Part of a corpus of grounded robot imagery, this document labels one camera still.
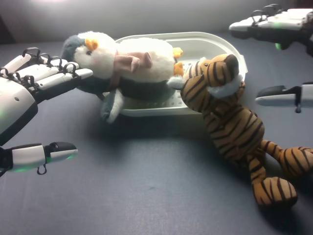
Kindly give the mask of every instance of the table surface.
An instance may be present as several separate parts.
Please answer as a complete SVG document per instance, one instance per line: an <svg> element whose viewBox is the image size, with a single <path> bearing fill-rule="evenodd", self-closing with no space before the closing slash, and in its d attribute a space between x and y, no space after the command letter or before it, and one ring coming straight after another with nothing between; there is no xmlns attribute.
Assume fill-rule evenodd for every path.
<svg viewBox="0 0 313 235"><path fill-rule="evenodd" d="M265 139L283 148L313 146L313 109L258 106L268 86L312 81L313 58L300 44L275 45L217 34L244 55L242 103L263 120ZM0 46L5 65L30 46L60 55L62 42ZM295 186L291 211L260 210L249 176L224 162L201 116L124 117L105 125L96 96L73 90L39 105L38 114L4 147L74 143L75 159L0 179L1 235L276 235L313 234L313 177ZM268 157L268 174L282 175Z"/></svg>

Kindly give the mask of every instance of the penguin beak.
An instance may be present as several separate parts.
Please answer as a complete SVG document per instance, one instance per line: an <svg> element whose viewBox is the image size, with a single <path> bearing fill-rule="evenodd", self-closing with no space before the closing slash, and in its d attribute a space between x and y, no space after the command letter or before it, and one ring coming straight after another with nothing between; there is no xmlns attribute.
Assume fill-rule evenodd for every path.
<svg viewBox="0 0 313 235"><path fill-rule="evenodd" d="M94 51L98 48L99 43L97 39L91 39L91 38L86 38L85 39L85 44L88 50Z"/></svg>

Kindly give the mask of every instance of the robotic hand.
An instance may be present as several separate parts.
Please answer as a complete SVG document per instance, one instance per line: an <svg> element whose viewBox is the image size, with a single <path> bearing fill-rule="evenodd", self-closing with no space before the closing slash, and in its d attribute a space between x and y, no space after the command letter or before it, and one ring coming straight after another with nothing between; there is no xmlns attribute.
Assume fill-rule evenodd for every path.
<svg viewBox="0 0 313 235"><path fill-rule="evenodd" d="M38 112L38 104L66 93L92 75L89 69L57 56L40 54L36 47L27 48L22 55L0 67L0 146L7 143ZM3 149L0 147L0 177L7 171L21 172L37 168L46 174L46 164L69 159L78 150L71 143L39 143Z"/></svg>
<svg viewBox="0 0 313 235"><path fill-rule="evenodd" d="M250 18L230 25L232 36L240 39L254 38L276 43L277 49L287 49L293 42L306 46L313 56L313 9L283 9L278 4L256 10ZM263 106L313 107L313 82L286 89L285 86L268 87L261 90L255 101Z"/></svg>

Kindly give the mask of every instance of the tiger plush toy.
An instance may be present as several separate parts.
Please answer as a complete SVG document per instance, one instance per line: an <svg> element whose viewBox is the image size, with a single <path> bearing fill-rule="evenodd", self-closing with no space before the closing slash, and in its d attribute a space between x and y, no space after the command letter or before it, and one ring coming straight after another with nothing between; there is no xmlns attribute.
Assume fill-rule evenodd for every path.
<svg viewBox="0 0 313 235"><path fill-rule="evenodd" d="M238 103L245 83L235 55L223 54L191 64L183 76L172 77L168 86L180 90L183 102L202 113L205 126L220 154L231 163L247 166L255 200L260 206L291 207L297 201L294 186L279 177L267 177L266 153L278 161L285 173L299 177L313 169L313 149L283 150L263 139L262 120Z"/></svg>

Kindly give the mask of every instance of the white basket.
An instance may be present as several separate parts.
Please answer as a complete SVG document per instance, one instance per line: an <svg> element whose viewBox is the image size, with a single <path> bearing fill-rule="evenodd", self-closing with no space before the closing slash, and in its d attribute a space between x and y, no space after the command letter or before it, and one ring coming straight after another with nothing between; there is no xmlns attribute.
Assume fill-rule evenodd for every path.
<svg viewBox="0 0 313 235"><path fill-rule="evenodd" d="M213 59L215 56L224 53L234 54L239 61L239 73L245 79L247 67L244 57L232 44L218 36L203 32L146 34L124 37L116 40L116 42L120 43L125 39L141 37L162 39L173 47L180 47L183 50L183 56L179 58L179 61L183 62L184 70L188 68L190 63L198 61L202 57ZM144 117L199 113L189 109L182 101L179 91L177 91L163 103L150 103L126 98L121 114L131 117Z"/></svg>

